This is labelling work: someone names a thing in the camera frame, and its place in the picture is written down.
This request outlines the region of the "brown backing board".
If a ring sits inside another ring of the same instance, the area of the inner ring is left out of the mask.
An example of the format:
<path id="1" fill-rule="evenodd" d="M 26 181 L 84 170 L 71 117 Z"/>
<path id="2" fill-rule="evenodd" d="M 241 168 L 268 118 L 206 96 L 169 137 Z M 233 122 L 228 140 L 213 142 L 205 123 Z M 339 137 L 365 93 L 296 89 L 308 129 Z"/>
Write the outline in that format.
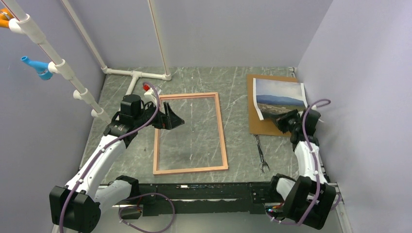
<path id="1" fill-rule="evenodd" d="M 246 76 L 249 133 L 268 136 L 290 137 L 290 133 L 282 133 L 270 119 L 259 120 L 253 102 L 253 79 L 284 81 L 291 83 L 297 83 L 298 80 L 294 77 L 270 76 L 260 74 L 247 74 Z"/>

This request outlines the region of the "landscape photo print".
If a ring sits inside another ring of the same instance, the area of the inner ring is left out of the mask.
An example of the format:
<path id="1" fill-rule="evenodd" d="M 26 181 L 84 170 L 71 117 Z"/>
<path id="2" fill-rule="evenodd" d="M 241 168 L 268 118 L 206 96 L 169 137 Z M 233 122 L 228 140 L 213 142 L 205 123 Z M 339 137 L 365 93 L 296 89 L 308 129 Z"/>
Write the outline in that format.
<path id="1" fill-rule="evenodd" d="M 259 120 L 308 106 L 304 84 L 297 82 L 253 78 L 252 98 Z"/>

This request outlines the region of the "wooden picture frame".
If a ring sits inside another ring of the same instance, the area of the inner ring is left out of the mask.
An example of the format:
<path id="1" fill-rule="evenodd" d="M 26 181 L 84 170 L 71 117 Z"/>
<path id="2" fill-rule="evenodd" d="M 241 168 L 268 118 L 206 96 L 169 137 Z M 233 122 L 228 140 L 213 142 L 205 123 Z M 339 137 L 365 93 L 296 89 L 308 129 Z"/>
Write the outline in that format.
<path id="1" fill-rule="evenodd" d="M 159 149 L 160 149 L 160 130 L 156 129 L 154 132 L 154 160 L 153 160 L 153 174 L 154 175 L 171 175 L 171 174 L 185 174 L 195 172 L 213 172 L 228 170 L 228 158 L 226 153 L 223 122 L 220 109 L 219 94 L 217 92 L 207 93 L 185 93 L 185 94 L 167 94 L 160 95 L 158 102 L 165 102 L 166 100 L 183 100 L 183 99 L 203 99 L 213 98 L 215 102 L 215 110 L 217 116 L 217 126 L 219 132 L 219 145 L 221 147 L 222 166 L 208 166 L 208 167 L 196 167 L 196 168 L 180 168 L 180 169 L 159 169 Z"/>

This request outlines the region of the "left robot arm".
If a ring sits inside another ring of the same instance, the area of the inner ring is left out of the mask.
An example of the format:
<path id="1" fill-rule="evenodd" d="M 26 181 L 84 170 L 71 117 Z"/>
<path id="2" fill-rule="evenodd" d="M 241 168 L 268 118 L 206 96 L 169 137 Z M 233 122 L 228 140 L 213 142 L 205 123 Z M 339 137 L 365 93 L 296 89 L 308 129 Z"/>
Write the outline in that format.
<path id="1" fill-rule="evenodd" d="M 146 94 L 152 100 L 144 102 L 139 95 L 125 95 L 85 165 L 64 186 L 55 186 L 50 191 L 52 222 L 60 233 L 66 230 L 90 233 L 98 225 L 101 215 L 113 205 L 121 201 L 132 204 L 145 196 L 138 179 L 125 175 L 99 189 L 113 163 L 141 129 L 153 126 L 171 130 L 185 123 L 168 102 L 160 102 L 159 88 L 149 82 L 143 85 L 148 88 Z"/>

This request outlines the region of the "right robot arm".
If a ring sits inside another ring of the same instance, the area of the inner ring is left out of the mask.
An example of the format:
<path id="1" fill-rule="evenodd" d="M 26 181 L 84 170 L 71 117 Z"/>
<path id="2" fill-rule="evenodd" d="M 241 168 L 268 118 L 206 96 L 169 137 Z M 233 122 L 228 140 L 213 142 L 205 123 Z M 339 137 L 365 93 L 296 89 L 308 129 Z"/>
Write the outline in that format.
<path id="1" fill-rule="evenodd" d="M 316 110 L 292 110 L 283 114 L 267 114 L 282 132 L 291 134 L 292 150 L 298 161 L 297 179 L 277 174 L 268 187 L 273 201 L 283 199 L 282 215 L 296 225 L 323 228 L 336 197 L 321 170 L 319 141 L 315 137 L 321 114 Z"/>

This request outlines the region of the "silver wrench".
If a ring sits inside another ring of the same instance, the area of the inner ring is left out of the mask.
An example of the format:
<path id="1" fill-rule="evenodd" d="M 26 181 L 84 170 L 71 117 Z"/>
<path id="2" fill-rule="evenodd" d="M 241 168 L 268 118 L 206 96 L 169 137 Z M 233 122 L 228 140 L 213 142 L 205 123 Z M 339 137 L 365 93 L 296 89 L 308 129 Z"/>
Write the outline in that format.
<path id="1" fill-rule="evenodd" d="M 261 142 L 260 142 L 260 137 L 258 134 L 254 134 L 253 135 L 257 144 L 257 149 L 258 149 L 258 153 L 259 153 L 259 169 L 261 171 L 261 173 L 265 173 L 266 170 L 270 171 L 270 167 L 268 165 L 268 163 L 266 162 L 265 158 L 264 158 L 264 154 L 263 154 L 263 150 L 261 147 Z"/>

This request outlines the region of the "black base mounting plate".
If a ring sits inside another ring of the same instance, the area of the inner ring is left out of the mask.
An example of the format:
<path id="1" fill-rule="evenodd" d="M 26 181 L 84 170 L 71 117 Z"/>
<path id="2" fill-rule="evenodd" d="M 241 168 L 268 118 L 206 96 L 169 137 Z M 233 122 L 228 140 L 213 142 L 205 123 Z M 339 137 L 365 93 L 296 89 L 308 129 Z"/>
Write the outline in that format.
<path id="1" fill-rule="evenodd" d="M 165 214 L 265 214 L 283 202 L 272 182 L 141 183 L 139 194 L 118 201 L 122 207 L 140 207 L 143 216 Z"/>

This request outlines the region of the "blue pipe fitting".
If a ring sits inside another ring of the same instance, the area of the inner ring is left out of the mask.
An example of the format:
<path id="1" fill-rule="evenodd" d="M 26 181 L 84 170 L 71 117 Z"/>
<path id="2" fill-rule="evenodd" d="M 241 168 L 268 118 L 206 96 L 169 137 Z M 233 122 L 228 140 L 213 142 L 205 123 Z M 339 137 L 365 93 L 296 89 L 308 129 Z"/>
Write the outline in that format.
<path id="1" fill-rule="evenodd" d="M 41 61 L 33 61 L 28 56 L 23 56 L 20 59 L 26 65 L 32 67 L 41 80 L 50 80 L 53 73 L 49 70 L 49 64 Z"/>

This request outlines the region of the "white PVC pipe stand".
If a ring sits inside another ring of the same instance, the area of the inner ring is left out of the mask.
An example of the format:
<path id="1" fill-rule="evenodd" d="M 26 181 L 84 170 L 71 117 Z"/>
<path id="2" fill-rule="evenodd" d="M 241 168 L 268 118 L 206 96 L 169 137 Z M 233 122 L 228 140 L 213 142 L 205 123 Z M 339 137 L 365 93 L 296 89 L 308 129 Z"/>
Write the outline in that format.
<path id="1" fill-rule="evenodd" d="M 45 34 L 42 32 L 42 30 L 36 24 L 33 18 L 29 14 L 25 13 L 21 6 L 15 0 L 3 0 L 1 1 L 1 3 L 14 16 L 14 18 L 9 21 L 9 30 L 14 33 L 27 36 L 32 42 L 38 45 L 50 59 L 50 62 L 48 63 L 50 72 L 52 72 L 53 74 L 55 73 L 62 75 L 64 79 L 68 80 L 74 86 L 75 91 L 73 92 L 73 97 L 77 100 L 83 100 L 86 104 L 88 104 L 92 108 L 91 115 L 93 117 L 99 118 L 106 123 L 110 123 L 111 118 L 109 117 L 107 112 L 96 102 L 96 100 L 89 92 L 89 90 L 85 88 L 84 85 L 79 81 L 79 79 L 75 75 L 75 72 L 72 70 L 68 62 L 66 62 L 52 47 L 52 45 L 46 39 Z M 65 10 L 69 14 L 77 29 L 79 30 L 80 35 L 83 37 L 87 46 L 90 48 L 92 54 L 97 59 L 97 62 L 100 65 L 102 72 L 104 74 L 130 76 L 132 78 L 132 81 L 129 84 L 129 87 L 126 92 L 127 94 L 131 94 L 133 92 L 137 80 L 140 78 L 150 78 L 164 81 L 171 80 L 172 75 L 169 71 L 169 64 L 165 56 L 165 50 L 162 48 L 162 40 L 159 33 L 158 24 L 156 22 L 156 12 L 154 5 L 151 1 L 148 1 L 148 6 L 154 25 L 156 41 L 159 45 L 162 65 L 164 68 L 164 74 L 145 73 L 140 71 L 126 71 L 121 69 L 109 68 L 105 64 L 101 55 L 99 54 L 97 48 L 95 47 L 93 41 L 88 35 L 86 29 L 81 23 L 80 18 L 77 16 L 70 2 L 64 0 L 62 1 L 62 5 L 64 6 Z"/>

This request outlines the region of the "orange pipe fitting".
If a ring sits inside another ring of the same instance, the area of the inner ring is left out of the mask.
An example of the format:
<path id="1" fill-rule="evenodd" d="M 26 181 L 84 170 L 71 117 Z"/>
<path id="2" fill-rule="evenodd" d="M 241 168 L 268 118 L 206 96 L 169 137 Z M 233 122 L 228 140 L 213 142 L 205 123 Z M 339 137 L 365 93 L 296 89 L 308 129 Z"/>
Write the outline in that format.
<path id="1" fill-rule="evenodd" d="M 0 27 L 9 29 L 9 21 L 13 18 L 14 16 L 7 8 L 2 8 L 0 10 Z"/>

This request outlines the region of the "aluminium rail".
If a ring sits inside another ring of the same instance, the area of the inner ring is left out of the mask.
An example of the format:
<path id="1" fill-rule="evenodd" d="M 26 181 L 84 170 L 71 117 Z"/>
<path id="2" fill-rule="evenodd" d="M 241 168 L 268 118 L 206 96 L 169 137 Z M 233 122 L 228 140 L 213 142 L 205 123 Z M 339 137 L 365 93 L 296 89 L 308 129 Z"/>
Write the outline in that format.
<path id="1" fill-rule="evenodd" d="M 90 233 L 105 211 L 120 204 L 122 210 L 142 207 L 144 216 L 266 214 L 280 224 L 306 225 L 320 230 L 329 213 L 337 210 L 342 230 L 352 231 L 335 184 L 316 185 L 307 178 L 300 178 L 292 182 L 290 192 L 284 195 L 280 188 L 283 180 L 284 177 L 273 177 L 270 182 L 141 184 L 137 179 L 120 176 L 100 188 L 80 179 L 51 190 L 51 218 L 61 229 Z"/>

